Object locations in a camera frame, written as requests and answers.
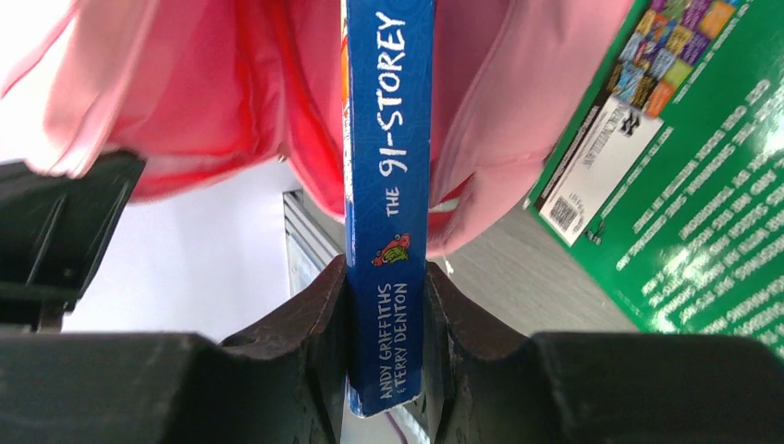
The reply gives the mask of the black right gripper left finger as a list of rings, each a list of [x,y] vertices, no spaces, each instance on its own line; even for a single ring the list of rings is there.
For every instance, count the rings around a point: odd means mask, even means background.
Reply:
[[[348,266],[332,259],[304,290],[223,339],[229,443],[338,443],[348,367]]]

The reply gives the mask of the green cover book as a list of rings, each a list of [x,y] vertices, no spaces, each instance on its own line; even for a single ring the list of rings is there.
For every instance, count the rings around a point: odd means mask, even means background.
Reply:
[[[633,2],[526,203],[639,329],[781,357],[782,2]]]

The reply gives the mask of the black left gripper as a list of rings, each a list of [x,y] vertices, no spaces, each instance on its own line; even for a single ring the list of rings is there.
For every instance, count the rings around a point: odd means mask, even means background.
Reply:
[[[1,166],[1,330],[59,332],[99,269],[144,169],[101,156],[81,179]]]

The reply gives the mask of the pink student backpack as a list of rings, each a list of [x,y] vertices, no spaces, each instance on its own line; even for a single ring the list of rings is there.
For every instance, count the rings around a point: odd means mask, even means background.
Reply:
[[[453,253],[529,191],[629,1],[435,5],[427,253]],[[133,197],[283,157],[344,216],[338,1],[5,1],[1,149],[84,176],[128,148]]]

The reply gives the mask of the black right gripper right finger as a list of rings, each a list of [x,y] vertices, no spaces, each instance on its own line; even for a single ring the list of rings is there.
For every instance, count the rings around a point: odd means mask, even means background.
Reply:
[[[523,443],[526,337],[463,294],[436,263],[423,299],[424,413],[434,443]]]

